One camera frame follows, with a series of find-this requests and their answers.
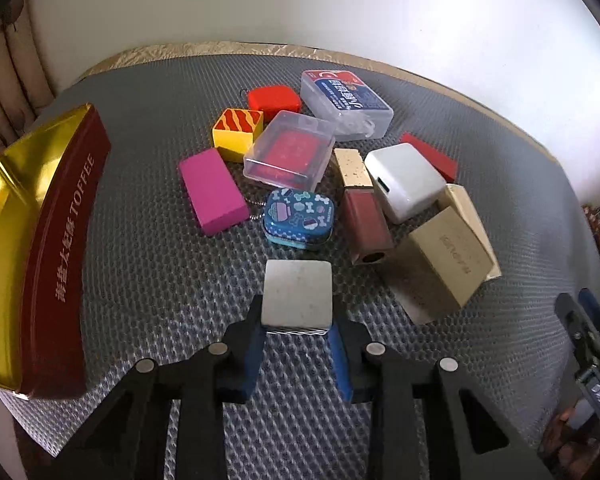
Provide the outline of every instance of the table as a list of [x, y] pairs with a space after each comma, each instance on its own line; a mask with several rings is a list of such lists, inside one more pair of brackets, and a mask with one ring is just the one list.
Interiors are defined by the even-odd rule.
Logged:
[[[598, 254], [560, 165], [490, 110], [407, 72], [311, 49], [235, 44], [221, 51], [228, 53], [188, 56], [200, 52], [183, 47], [181, 57], [160, 59], [173, 52], [154, 48], [121, 57], [67, 89], [39, 118], [92, 102], [112, 149], [83, 264], [90, 390], [80, 399], [29, 402], [1, 392], [14, 417], [56, 454], [135, 361], [182, 360], [240, 319], [262, 291], [268, 258], [313, 258], [332, 263], [334, 293], [373, 338], [418, 360], [455, 356], [536, 444], [570, 352], [554, 299], [588, 286], [600, 301]], [[288, 84], [299, 91], [303, 70], [347, 67], [334, 60], [352, 66], [395, 111], [385, 138], [343, 146], [365, 155], [409, 131], [458, 161], [458, 184], [474, 200], [503, 272], [458, 314], [412, 325], [371, 267], [350, 265], [340, 222], [317, 253], [268, 243], [256, 221], [214, 237], [200, 232], [178, 161], [211, 145], [212, 124], [224, 108], [244, 106], [243, 89]], [[242, 177], [240, 165], [230, 171], [247, 197], [266, 195]], [[336, 196], [331, 171], [318, 191]], [[434, 213], [393, 227], [395, 240]], [[344, 403], [330, 367], [324, 338], [267, 336], [256, 392], [245, 406], [225, 406], [231, 478], [363, 477], [369, 406]], [[174, 403], [167, 478], [177, 413]]]

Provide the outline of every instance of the blue tin box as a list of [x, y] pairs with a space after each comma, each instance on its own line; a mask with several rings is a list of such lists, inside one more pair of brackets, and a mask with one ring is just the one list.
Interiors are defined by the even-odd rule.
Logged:
[[320, 194], [276, 189], [264, 206], [264, 232], [275, 244], [317, 250], [331, 236], [335, 205]]

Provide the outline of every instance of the clear plastic box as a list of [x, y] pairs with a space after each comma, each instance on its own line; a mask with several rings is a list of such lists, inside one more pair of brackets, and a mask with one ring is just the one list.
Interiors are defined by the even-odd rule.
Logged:
[[279, 112], [244, 155], [244, 176], [275, 187], [313, 191], [329, 163], [333, 123]]
[[394, 118], [393, 109], [348, 70], [306, 70], [300, 97], [312, 113], [336, 125], [336, 140], [379, 139]]

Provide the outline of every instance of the magenta rectangular block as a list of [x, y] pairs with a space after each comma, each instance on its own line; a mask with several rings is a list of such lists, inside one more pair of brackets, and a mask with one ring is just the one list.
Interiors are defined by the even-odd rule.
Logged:
[[247, 203], [218, 150], [205, 150], [178, 166], [205, 235], [212, 236], [249, 218]]

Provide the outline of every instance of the red and yellow striped block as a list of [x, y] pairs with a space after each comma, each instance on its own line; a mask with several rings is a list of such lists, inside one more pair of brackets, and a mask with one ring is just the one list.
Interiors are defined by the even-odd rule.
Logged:
[[244, 154], [262, 133], [264, 114], [227, 108], [213, 127], [214, 146], [227, 162], [242, 162]]

